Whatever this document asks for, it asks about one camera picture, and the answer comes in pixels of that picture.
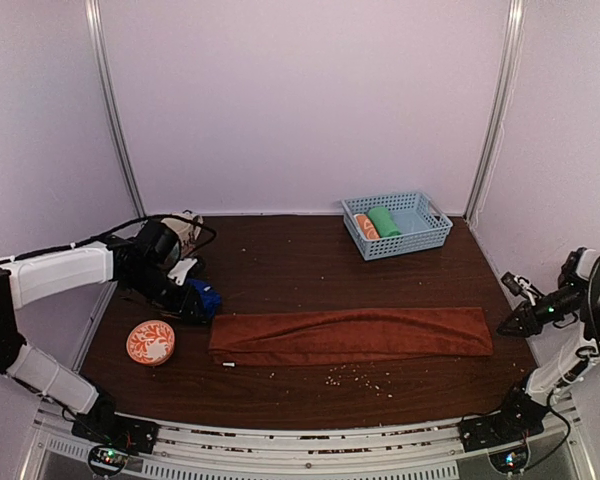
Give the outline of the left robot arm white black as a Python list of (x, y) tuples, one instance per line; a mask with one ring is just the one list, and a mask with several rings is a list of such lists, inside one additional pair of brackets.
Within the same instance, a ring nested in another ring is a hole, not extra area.
[(115, 403), (55, 355), (78, 347), (98, 294), (118, 283), (176, 318), (205, 325), (209, 316), (190, 276), (196, 258), (168, 262), (171, 240), (146, 243), (110, 236), (61, 251), (0, 259), (0, 375), (58, 402), (103, 444), (124, 424)]

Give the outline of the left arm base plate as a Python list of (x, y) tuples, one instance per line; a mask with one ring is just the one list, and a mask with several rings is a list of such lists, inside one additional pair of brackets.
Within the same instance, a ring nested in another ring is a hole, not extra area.
[(72, 416), (73, 436), (93, 443), (115, 447), (132, 455), (151, 454), (157, 441), (159, 425), (104, 411)]

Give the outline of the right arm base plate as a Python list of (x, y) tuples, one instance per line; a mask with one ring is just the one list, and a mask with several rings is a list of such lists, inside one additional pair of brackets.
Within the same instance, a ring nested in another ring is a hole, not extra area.
[(463, 418), (458, 423), (465, 452), (473, 452), (522, 441), (527, 436), (544, 432), (542, 423), (534, 426), (507, 424), (501, 413)]

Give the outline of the light blue plastic basket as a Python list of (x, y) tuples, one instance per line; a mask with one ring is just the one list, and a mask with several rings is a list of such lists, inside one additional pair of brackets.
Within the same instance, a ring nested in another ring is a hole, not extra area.
[[(344, 225), (362, 258), (379, 260), (408, 253), (439, 248), (444, 245), (452, 221), (420, 191), (345, 199), (341, 202)], [(386, 207), (402, 234), (366, 240), (356, 214), (366, 214), (376, 206)]]

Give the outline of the brown towel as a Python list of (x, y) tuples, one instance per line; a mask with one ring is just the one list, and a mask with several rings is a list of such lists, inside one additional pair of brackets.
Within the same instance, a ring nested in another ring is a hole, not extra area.
[(484, 311), (476, 307), (221, 315), (208, 347), (217, 364), (262, 367), (487, 357), (493, 351)]

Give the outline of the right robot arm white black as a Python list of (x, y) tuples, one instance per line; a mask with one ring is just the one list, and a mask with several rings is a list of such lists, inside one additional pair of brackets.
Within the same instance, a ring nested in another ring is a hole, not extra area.
[(547, 325), (571, 331), (552, 359), (511, 387), (503, 400), (492, 430), (510, 442), (541, 423), (559, 396), (600, 363), (600, 252), (585, 247), (570, 252), (557, 289), (547, 294), (510, 272), (501, 283), (522, 301), (498, 325), (499, 335), (530, 338)]

